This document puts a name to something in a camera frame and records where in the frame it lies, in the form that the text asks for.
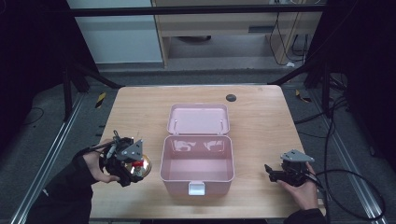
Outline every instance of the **hand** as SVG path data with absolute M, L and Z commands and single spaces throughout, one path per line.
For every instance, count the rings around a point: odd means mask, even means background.
M 111 142 L 110 139 L 106 139 L 101 142 L 99 145 Z M 84 161 L 87 163 L 88 169 L 90 169 L 91 175 L 97 181 L 102 181 L 105 183 L 110 183 L 112 181 L 119 181 L 120 178 L 115 175 L 105 175 L 99 167 L 99 157 L 100 153 L 104 150 L 104 148 L 97 149 L 93 152 L 84 154 L 82 157 Z
M 306 167 L 309 172 L 313 175 L 315 174 L 314 169 L 308 162 L 306 163 Z M 311 180 L 307 180 L 300 187 L 293 187 L 281 180 L 277 180 L 276 182 L 291 194 L 294 201 L 300 206 L 300 209 L 308 210 L 318 208 L 317 185 Z

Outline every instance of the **pink plastic box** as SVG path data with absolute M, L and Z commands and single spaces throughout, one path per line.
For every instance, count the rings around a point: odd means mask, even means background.
M 163 144 L 161 178 L 175 195 L 226 194 L 233 144 L 226 105 L 173 105 Z

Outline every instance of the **person's arm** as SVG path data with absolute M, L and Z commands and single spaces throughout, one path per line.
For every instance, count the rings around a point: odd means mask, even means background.
M 117 176 L 102 172 L 99 164 L 102 150 L 75 157 L 53 177 L 30 209 L 26 223 L 88 224 L 92 208 L 91 185 L 98 181 L 119 180 Z
M 306 166 L 310 173 L 314 174 L 312 166 L 307 162 Z M 283 189 L 291 194 L 300 210 L 285 219 L 284 224 L 325 224 L 326 218 L 318 209 L 317 185 L 307 180 L 300 187 L 293 187 L 288 183 L 276 181 Z

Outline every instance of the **black sleeve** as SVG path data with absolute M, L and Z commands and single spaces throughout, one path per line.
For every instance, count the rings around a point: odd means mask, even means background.
M 326 224 L 326 218 L 319 209 L 300 210 L 291 214 L 284 224 Z
M 26 223 L 88 224 L 96 182 L 82 156 L 74 158 L 40 192 Z

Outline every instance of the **box lid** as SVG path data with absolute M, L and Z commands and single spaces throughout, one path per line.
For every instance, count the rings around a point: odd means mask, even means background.
M 227 134 L 230 131 L 226 105 L 173 105 L 168 120 L 171 134 Z

